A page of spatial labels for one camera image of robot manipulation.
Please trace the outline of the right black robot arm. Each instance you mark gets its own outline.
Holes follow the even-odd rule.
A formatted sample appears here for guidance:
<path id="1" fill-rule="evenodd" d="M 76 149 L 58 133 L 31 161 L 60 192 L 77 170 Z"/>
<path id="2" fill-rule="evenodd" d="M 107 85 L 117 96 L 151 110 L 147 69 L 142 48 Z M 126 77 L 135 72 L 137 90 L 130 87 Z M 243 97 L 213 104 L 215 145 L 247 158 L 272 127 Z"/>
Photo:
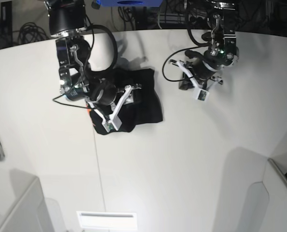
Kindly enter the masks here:
<path id="1" fill-rule="evenodd" d="M 55 38 L 59 62 L 60 95 L 75 102 L 85 100 L 91 109 L 104 116 L 104 108 L 111 107 L 114 115 L 118 107 L 140 101 L 139 84 L 122 84 L 114 77 L 118 59 L 117 42 L 111 31 L 102 25 L 92 24 L 83 0 L 46 0 L 50 35 Z M 89 44 L 85 31 L 102 30 L 112 43 L 113 60 L 108 68 L 93 71 L 89 59 L 94 45 Z"/>

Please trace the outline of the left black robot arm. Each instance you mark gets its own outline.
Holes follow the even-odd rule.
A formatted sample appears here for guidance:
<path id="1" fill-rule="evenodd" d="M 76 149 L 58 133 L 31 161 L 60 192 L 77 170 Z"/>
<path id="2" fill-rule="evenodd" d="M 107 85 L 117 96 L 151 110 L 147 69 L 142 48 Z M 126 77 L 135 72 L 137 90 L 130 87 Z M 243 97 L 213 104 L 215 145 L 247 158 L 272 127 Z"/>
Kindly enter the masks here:
<path id="1" fill-rule="evenodd" d="M 232 66 L 239 58 L 236 45 L 236 18 L 238 14 L 235 0 L 193 0 L 185 2 L 184 22 L 189 38 L 194 47 L 184 48 L 187 61 L 174 60 L 169 56 L 165 63 L 179 67 L 183 74 L 177 80 L 180 90 L 194 89 L 199 86 L 208 90 L 214 84 L 224 83 L 220 72 L 225 67 Z M 191 29 L 191 11 L 203 9 L 204 20 L 209 30 L 202 34 L 202 42 L 195 39 Z"/>

